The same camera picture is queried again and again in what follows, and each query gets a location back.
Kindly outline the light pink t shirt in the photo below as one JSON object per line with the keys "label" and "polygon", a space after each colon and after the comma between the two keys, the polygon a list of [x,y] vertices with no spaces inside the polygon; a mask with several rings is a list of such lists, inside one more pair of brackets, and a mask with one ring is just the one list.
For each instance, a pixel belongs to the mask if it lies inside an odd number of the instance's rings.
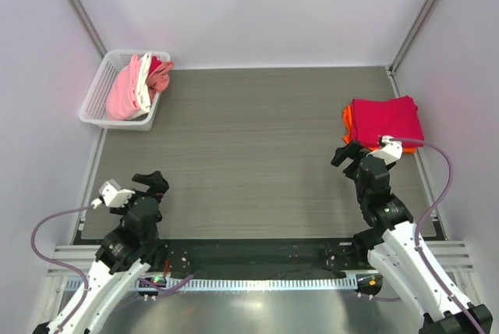
{"label": "light pink t shirt", "polygon": [[137,55],[133,55],[129,64],[121,70],[114,80],[106,100],[106,112],[110,120],[125,121],[133,119],[140,111],[136,95],[140,68],[140,59]]}

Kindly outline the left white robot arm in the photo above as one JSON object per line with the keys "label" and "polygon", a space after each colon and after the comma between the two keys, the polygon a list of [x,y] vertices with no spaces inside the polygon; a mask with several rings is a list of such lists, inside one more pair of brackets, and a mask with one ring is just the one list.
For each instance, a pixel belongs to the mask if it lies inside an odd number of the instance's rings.
{"label": "left white robot arm", "polygon": [[100,332],[128,289],[166,259],[167,245],[159,237],[157,224],[162,220],[159,205],[168,191],[168,181],[159,171],[136,174],[132,181],[146,190],[122,188],[110,179],[88,205],[89,209],[106,207],[120,220],[102,239],[87,272],[43,255],[34,243],[30,245],[41,260],[67,268],[82,279],[67,305],[55,318],[39,324],[36,333]]}

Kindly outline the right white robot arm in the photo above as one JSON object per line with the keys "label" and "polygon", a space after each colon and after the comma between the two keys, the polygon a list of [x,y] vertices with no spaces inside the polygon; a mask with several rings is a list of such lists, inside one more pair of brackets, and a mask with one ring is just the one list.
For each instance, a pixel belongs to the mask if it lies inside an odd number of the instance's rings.
{"label": "right white robot arm", "polygon": [[390,170],[402,156],[402,142],[382,137],[370,151],[353,140],[334,153],[331,164],[350,164],[343,173],[356,186],[369,228],[352,238],[358,258],[375,268],[418,319],[421,333],[488,333],[493,316],[474,304],[431,253],[406,205],[391,191]]}

